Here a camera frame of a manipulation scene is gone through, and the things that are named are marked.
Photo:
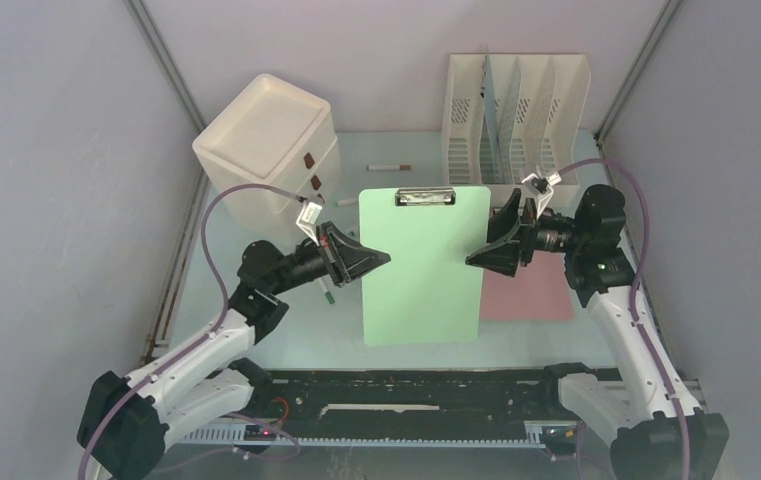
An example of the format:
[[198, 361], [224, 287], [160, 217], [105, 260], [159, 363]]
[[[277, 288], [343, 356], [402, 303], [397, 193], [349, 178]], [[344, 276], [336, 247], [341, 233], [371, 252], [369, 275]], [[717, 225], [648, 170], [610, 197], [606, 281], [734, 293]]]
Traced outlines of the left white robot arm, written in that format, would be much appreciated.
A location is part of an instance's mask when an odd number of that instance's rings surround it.
[[95, 380], [76, 436], [84, 449], [79, 472], [95, 460], [116, 479], [143, 479], [174, 444], [210, 421], [267, 412], [270, 375], [246, 354], [285, 317], [289, 306], [279, 294], [323, 277], [347, 285], [390, 260], [330, 222], [290, 254], [265, 240], [248, 245], [239, 283], [210, 322], [162, 357]]

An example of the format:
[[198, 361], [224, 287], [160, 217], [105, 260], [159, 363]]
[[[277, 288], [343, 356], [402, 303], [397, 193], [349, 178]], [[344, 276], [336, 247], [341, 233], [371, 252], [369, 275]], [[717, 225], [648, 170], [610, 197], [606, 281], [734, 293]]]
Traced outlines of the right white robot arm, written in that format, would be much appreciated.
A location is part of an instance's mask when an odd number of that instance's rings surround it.
[[685, 386], [654, 328], [637, 274], [620, 248], [625, 199], [616, 188], [586, 189], [571, 217], [514, 189], [488, 222], [487, 244], [469, 266], [512, 277], [537, 252], [560, 253], [565, 277], [615, 360], [628, 395], [621, 401], [580, 364], [556, 366], [537, 392], [552, 418], [569, 412], [607, 444], [618, 479], [711, 479], [729, 439]]

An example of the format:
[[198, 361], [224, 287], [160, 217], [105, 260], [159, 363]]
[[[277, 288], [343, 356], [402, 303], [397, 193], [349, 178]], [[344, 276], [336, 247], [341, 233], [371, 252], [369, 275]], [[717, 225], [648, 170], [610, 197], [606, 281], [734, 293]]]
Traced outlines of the pink clipboard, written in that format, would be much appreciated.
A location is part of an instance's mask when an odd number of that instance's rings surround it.
[[485, 271], [480, 319], [495, 322], [567, 322], [575, 318], [563, 256], [536, 252], [514, 277]]

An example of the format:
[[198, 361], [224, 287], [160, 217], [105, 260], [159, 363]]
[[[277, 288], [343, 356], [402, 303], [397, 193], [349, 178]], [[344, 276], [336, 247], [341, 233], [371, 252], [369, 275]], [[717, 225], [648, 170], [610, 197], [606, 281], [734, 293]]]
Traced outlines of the cream three-drawer cabinet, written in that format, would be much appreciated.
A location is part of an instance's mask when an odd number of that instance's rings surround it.
[[192, 148], [217, 192], [242, 188], [220, 209], [272, 242], [305, 236], [296, 225], [300, 204], [272, 187], [327, 202], [342, 179], [330, 103], [269, 74], [257, 76]]

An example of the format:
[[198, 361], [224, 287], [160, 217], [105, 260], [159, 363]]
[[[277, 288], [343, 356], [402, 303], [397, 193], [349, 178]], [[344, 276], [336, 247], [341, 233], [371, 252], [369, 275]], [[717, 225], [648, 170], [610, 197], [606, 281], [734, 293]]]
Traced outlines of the blue clipboard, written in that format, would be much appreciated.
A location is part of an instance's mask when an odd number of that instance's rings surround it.
[[494, 78], [489, 51], [482, 64], [481, 98], [483, 100], [483, 122], [480, 145], [481, 178], [484, 184], [502, 184], [504, 168], [500, 155], [498, 102], [495, 94]]

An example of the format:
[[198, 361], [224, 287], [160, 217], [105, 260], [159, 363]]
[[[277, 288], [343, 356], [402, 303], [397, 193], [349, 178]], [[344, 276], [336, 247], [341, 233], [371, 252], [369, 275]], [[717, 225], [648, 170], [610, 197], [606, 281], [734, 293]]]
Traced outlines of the green clipboard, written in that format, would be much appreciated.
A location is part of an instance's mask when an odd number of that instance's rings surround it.
[[477, 339], [483, 271], [466, 258], [486, 244], [490, 200], [484, 186], [360, 193], [359, 240], [390, 257], [361, 281], [366, 345]]

